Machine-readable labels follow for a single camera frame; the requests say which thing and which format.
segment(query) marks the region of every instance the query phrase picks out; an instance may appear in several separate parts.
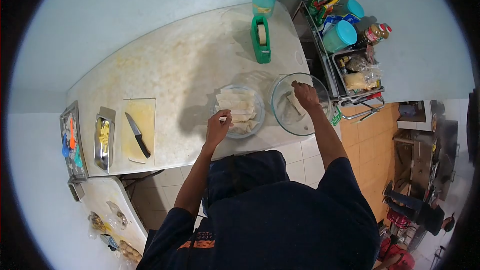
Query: cutting board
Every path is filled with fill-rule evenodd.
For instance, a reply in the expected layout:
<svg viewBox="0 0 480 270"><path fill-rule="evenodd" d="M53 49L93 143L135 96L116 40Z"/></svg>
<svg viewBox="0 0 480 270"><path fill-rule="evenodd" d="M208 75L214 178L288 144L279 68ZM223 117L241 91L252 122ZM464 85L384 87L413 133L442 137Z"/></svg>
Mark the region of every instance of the cutting board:
<svg viewBox="0 0 480 270"><path fill-rule="evenodd" d="M154 154L154 132L155 132L155 104L156 99L124 99L122 103L122 125L121 125L121 152L124 158L132 163L155 164ZM142 134L150 158L143 154L134 132L128 123L125 112L129 113Z"/></svg>

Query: knife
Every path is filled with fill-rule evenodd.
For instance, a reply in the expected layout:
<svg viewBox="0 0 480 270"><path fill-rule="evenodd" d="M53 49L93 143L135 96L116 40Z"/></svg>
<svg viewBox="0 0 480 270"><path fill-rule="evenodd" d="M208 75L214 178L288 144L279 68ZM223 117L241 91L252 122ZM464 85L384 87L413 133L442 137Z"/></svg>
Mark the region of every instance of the knife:
<svg viewBox="0 0 480 270"><path fill-rule="evenodd" d="M128 123L130 124L130 127L133 130L133 134L135 135L135 139L137 140L138 145L140 146L141 152L148 159L150 157L150 152L148 151L147 147L145 146L145 143L142 140L142 133L140 132L140 129L138 129L137 124L135 123L135 121L133 120L132 116L130 116L129 113L125 112L125 116L127 116Z"/></svg>

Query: turquoise lid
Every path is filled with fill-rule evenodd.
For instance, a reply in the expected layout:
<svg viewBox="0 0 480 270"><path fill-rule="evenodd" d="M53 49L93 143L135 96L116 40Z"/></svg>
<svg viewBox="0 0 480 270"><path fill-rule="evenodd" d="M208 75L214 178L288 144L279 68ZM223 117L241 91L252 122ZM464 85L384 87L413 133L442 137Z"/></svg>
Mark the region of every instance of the turquoise lid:
<svg viewBox="0 0 480 270"><path fill-rule="evenodd" d="M357 0L348 0L346 2L346 8L350 11L350 13L357 16L358 18L363 18L365 16L363 7L360 3L358 3Z"/></svg>
<svg viewBox="0 0 480 270"><path fill-rule="evenodd" d="M336 34L347 45L352 45L357 42L357 31L349 21L340 20L335 25Z"/></svg>

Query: white marble countertop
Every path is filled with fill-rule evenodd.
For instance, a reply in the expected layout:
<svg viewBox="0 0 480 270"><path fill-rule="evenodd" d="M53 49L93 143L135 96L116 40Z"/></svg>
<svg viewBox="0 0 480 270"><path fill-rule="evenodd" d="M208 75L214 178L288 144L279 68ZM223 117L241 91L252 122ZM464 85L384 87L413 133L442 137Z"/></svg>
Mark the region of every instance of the white marble countertop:
<svg viewBox="0 0 480 270"><path fill-rule="evenodd" d="M269 108L268 90L280 74L309 73L302 46L285 7L268 19L272 61L259 64L250 38L252 4L208 11L160 27L119 49L78 81L67 103L78 100L81 141L89 176L118 175L191 165L205 141L212 100L230 84L263 97L265 122L256 135L226 138L214 159L308 139L292 135ZM122 101L155 98L153 162L122 156ZM94 164L94 126L101 106L116 111L113 161L107 174Z"/></svg>
<svg viewBox="0 0 480 270"><path fill-rule="evenodd" d="M90 215L91 211L95 212L105 224L107 233L117 244L120 244L120 240L124 240L143 255L148 234L120 180L117 177L93 177L86 183L82 183L81 186L85 192L81 202L87 215ZM124 230L112 230L112 227L108 225L107 218L112 212L107 201L115 203L125 215L127 226Z"/></svg>

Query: bottle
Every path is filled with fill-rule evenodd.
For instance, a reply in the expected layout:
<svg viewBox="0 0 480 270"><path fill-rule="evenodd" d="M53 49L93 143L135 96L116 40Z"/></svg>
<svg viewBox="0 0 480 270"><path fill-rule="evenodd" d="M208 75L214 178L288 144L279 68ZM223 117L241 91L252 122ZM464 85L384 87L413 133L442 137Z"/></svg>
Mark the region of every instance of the bottle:
<svg viewBox="0 0 480 270"><path fill-rule="evenodd" d="M383 23L383 24L380 24L379 26L380 30L381 31L381 36L380 38L378 38L376 41L373 41L371 44L372 45L377 45L379 42L385 40L385 39L388 39L388 36L390 35L390 33L392 32L392 28L390 26L387 25L387 23Z"/></svg>
<svg viewBox="0 0 480 270"><path fill-rule="evenodd" d="M357 40L357 43L355 43L355 47L357 48L366 47L369 43L372 43L378 40L381 35L382 35L381 28L376 24L372 24L369 28L367 28L366 30L358 34L358 40Z"/></svg>

